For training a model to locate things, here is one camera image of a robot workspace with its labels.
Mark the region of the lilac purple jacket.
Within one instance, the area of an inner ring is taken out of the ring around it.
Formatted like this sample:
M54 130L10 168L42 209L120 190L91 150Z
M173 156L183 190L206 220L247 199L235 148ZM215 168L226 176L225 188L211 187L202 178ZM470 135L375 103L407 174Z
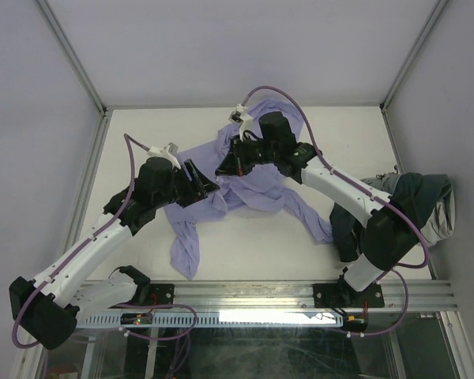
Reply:
M297 192L284 185L284 176L274 165L258 165L242 178L215 176L216 168L228 153L231 138L238 132L238 126L229 124L218 130L215 140L177 154L179 160L192 160L203 175L220 187L217 192L189 207L172 204L164 208L175 233L170 248L171 267L188 280L195 277L201 258L196 225L220 221L230 211L244 205L269 213L284 209L306 227L316 243L329 244L333 241L330 223L321 218Z

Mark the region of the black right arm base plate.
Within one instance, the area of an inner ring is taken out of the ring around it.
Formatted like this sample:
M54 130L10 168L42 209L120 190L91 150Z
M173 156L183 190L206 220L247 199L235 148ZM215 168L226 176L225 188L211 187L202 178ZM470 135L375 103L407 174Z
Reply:
M361 292L354 291L343 282L315 283L312 285L316 308L358 308L371 309L385 307L382 287L372 283Z

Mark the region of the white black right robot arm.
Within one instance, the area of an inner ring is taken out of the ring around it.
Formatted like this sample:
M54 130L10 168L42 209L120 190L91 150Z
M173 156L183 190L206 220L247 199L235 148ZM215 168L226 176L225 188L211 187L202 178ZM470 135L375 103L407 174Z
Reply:
M216 175L242 177L257 165L272 164L283 176L329 197L363 227L363 252L345 269L337 287L345 305L363 300L366 289L420 242L410 198L392 197L338 170L312 144L297 141L281 112L258 119L260 136L251 132L253 119L243 109L231 112L229 120L239 132L231 138Z

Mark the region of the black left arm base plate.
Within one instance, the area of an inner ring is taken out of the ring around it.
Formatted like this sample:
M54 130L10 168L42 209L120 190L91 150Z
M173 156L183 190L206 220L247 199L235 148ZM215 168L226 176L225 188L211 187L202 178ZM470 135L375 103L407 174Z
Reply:
M173 283L151 282L137 288L131 300L119 302L112 308L146 308L153 306L170 305L175 297L175 285Z

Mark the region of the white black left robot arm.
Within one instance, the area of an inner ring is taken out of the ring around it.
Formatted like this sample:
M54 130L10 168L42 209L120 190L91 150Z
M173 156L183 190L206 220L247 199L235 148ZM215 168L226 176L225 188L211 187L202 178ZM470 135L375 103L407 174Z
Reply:
M157 210L170 204L185 208L219 188L189 159L177 167L166 158L152 157L134 168L130 184L109 200L85 237L34 278L19 276L10 284L14 345L28 348L18 339L22 328L53 350L70 338L78 322L107 308L151 305L151 280L131 265L119 267L96 285L82 285L108 255L153 221Z

